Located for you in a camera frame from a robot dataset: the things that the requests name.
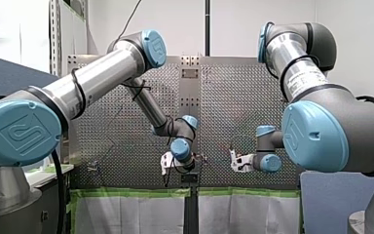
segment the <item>aluminum tube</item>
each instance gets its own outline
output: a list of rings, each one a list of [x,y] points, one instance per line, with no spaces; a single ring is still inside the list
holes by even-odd
[[[129,82],[126,82],[126,84],[133,87],[141,87],[142,80],[141,78],[135,78],[130,80]],[[166,123],[166,115],[147,89],[140,90],[140,88],[129,87],[127,87],[127,89],[131,93],[132,97],[136,96],[136,103],[155,128],[161,127]]]
[[[116,51],[77,70],[76,76],[89,106],[127,79],[141,75],[144,70],[144,59],[136,46],[128,41],[119,41]],[[80,111],[82,99],[71,74],[42,91],[60,108],[66,119],[74,118]]]
[[[267,53],[268,64],[284,79],[284,93],[289,101],[314,86],[327,83],[310,58],[301,58],[306,55],[306,42],[300,35],[288,32],[277,36],[267,46]]]

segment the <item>metal stand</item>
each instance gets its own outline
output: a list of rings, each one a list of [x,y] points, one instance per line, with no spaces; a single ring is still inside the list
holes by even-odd
[[[181,186],[190,188],[190,197],[184,203],[184,234],[199,234],[199,175],[190,173],[181,175]]]

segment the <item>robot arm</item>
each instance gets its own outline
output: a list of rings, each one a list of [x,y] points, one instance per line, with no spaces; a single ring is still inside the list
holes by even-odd
[[[290,102],[281,121],[282,145],[308,170],[374,176],[374,97],[358,100],[323,74],[336,60],[336,43],[320,24],[272,25],[260,35],[259,61],[280,78]]]
[[[119,85],[127,85],[150,120],[154,132],[177,137],[170,146],[174,157],[191,163],[191,144],[197,120],[184,116],[170,121],[140,75],[166,62],[162,37],[153,30],[123,37],[108,55],[40,89],[28,87],[0,100],[0,166],[36,163],[56,148],[69,122],[85,107]]]

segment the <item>silver arm segment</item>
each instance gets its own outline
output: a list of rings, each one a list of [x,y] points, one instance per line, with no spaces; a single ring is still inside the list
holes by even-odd
[[[60,135],[60,133],[57,133],[58,129],[66,132],[69,122],[78,117],[86,106],[92,105],[117,86],[125,85],[154,127],[153,133],[160,137],[176,137],[170,145],[171,153],[180,163],[190,167],[194,163],[191,145],[195,139],[197,119],[192,116],[183,116],[175,120],[168,118],[150,92],[143,87],[143,82],[139,78],[149,69],[164,65],[166,59],[166,46],[160,34],[154,30],[142,31],[114,42],[108,55],[76,70],[76,81],[73,74],[69,74],[42,89],[29,87],[1,99],[0,103],[6,102],[8,104],[4,106],[5,110],[0,104],[0,118],[5,118],[6,113],[15,111],[9,105],[19,105],[19,108],[30,111],[30,116],[32,116],[36,114],[32,112],[38,111],[34,110],[36,109],[35,103],[40,103],[38,105],[39,111],[45,112],[42,112],[44,114],[39,117],[36,123],[34,122],[33,125],[36,126],[30,127],[39,130],[41,135],[45,134],[46,129],[50,130],[48,134],[51,136],[51,140],[46,141],[45,144],[36,141],[34,146],[28,145],[26,141],[26,145],[23,146],[25,148],[36,148],[39,144],[39,152],[29,150],[27,151],[28,157],[25,157],[23,152],[17,152],[17,149],[11,148],[11,145],[16,142],[9,142],[9,150],[15,150],[15,156],[13,152],[0,151],[0,156],[2,156],[0,157],[0,166],[24,166],[46,157],[57,145]],[[20,103],[22,100],[33,102],[30,102],[28,107],[28,103]],[[52,121],[50,127],[46,126],[48,120]],[[20,137],[8,136],[7,138],[11,141]]]
[[[374,99],[356,100],[328,82],[322,72],[334,65],[336,43],[324,26],[312,23],[314,35],[307,37],[301,25],[269,25],[261,36],[261,61],[276,71],[290,101],[281,123],[283,146],[294,163],[309,170],[374,176]],[[316,44],[326,50],[313,55],[309,48]]]

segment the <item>power cord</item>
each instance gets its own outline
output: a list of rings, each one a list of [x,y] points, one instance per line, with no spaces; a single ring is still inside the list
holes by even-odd
[[[127,87],[127,88],[139,89],[137,91],[137,93],[134,95],[134,97],[132,97],[132,101],[135,101],[135,99],[141,94],[143,89],[147,89],[147,90],[151,91],[150,86],[144,86],[145,83],[146,83],[146,81],[142,80],[141,86],[131,86],[131,85],[126,85],[126,84],[121,84],[121,85],[124,86],[124,87]]]
[[[81,115],[83,115],[85,109],[87,108],[87,99],[85,97],[84,89],[81,86],[81,84],[78,82],[77,75],[75,74],[75,71],[77,71],[77,70],[78,70],[78,68],[73,68],[71,70],[71,76],[72,76],[72,81],[74,82],[75,87],[80,92],[81,108],[80,108],[80,111],[78,112],[78,114],[72,119],[76,119],[76,118],[80,117]]]
[[[171,164],[169,165],[169,169],[168,169],[168,175],[167,175],[167,180],[166,180],[166,175],[163,176],[164,178],[164,187],[168,187],[168,183],[169,183],[169,176],[171,175],[171,165],[174,163],[174,158],[172,158],[171,160]]]
[[[135,14],[135,12],[136,12],[136,9],[138,8],[138,6],[139,6],[140,3],[141,3],[141,0],[138,0],[138,2],[135,4],[134,10],[132,10],[132,13],[131,13],[129,19],[127,20],[126,25],[124,26],[123,31],[122,31],[121,34],[118,36],[118,38],[114,41],[114,44],[113,44],[112,47],[114,47],[115,44],[117,44],[117,42],[120,40],[120,38],[121,38],[121,37],[124,35],[124,33],[126,32],[127,27],[129,26],[130,21],[131,21],[132,17],[134,16],[134,14]]]
[[[52,153],[54,166],[56,167],[56,179],[58,183],[58,223],[56,228],[56,234],[62,234],[64,215],[66,211],[65,205],[65,190],[63,189],[63,174],[62,167],[59,162],[56,150]]]

